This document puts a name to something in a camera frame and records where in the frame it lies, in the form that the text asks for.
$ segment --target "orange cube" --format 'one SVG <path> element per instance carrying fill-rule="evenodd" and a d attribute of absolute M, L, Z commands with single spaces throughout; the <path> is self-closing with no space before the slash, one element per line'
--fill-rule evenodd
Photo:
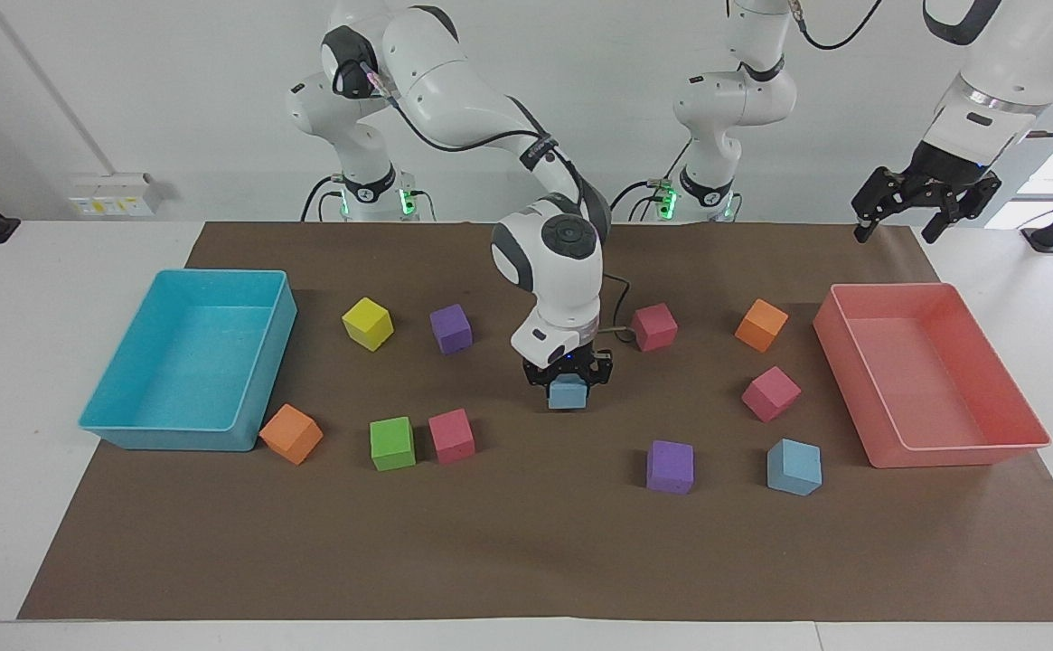
<path fill-rule="evenodd" d="M 320 442 L 321 430 L 311 417 L 285 405 L 261 430 L 261 439 L 270 450 L 300 466 Z"/>
<path fill-rule="evenodd" d="M 767 352 L 787 321 L 788 313 L 762 299 L 756 300 L 736 330 L 736 337 L 758 352 Z"/>

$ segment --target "blue cube in gripper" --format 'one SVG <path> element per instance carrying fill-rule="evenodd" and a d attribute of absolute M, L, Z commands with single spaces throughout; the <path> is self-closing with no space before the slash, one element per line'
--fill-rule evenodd
<path fill-rule="evenodd" d="M 819 449 L 782 439 L 767 453 L 767 486 L 792 495 L 810 495 L 823 486 Z"/>
<path fill-rule="evenodd" d="M 587 384 L 587 379 L 581 379 L 574 373 L 564 373 L 551 382 L 551 409 L 554 411 L 587 409 L 589 394 L 590 388 Z"/>

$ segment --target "brown paper mat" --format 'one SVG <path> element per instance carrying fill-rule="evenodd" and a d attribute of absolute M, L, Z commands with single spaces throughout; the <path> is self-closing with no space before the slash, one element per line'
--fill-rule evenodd
<path fill-rule="evenodd" d="M 251 454 L 100 445 L 21 618 L 580 616 L 782 622 L 1053 622 L 1053 481 L 1035 454 L 991 469 L 868 465 L 812 318 L 828 285 L 932 281 L 910 231 L 618 228 L 624 314 L 668 301 L 674 348 L 613 339 L 616 376 L 550 413 L 509 347 L 532 304 L 488 226 L 211 223 L 197 268 L 290 273 L 299 315 L 271 400 L 318 419 L 302 467 Z M 613 308 L 616 284 L 605 284 Z M 370 296 L 398 333 L 377 354 L 340 314 Z M 792 315 L 768 354 L 731 336 L 766 297 Z M 443 358 L 432 310 L 461 302 L 477 343 Z M 803 388 L 771 425 L 741 405 L 781 366 Z M 379 474 L 367 423 L 464 407 L 479 455 Z M 691 495 L 641 488 L 651 440 L 691 442 Z M 764 487 L 781 439 L 823 450 L 808 498 Z"/>

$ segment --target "pink cube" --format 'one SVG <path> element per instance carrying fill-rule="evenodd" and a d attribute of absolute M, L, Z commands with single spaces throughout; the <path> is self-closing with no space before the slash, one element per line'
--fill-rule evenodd
<path fill-rule="evenodd" d="M 638 350 L 642 352 L 670 347 L 679 333 L 679 324 L 665 302 L 637 310 L 631 318 L 630 329 L 634 330 Z"/>
<path fill-rule="evenodd" d="M 743 403 L 758 416 L 758 419 L 770 423 L 781 413 L 795 403 L 802 391 L 778 367 L 758 376 L 743 392 Z"/>
<path fill-rule="evenodd" d="M 474 432 L 469 428 L 464 409 L 431 418 L 431 436 L 438 462 L 444 465 L 474 456 Z"/>

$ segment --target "blue tray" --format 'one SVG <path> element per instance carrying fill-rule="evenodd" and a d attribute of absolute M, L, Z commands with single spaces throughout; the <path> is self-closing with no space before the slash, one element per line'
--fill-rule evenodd
<path fill-rule="evenodd" d="M 127 450 L 252 450 L 296 316 L 282 271 L 157 273 L 80 428 Z"/>

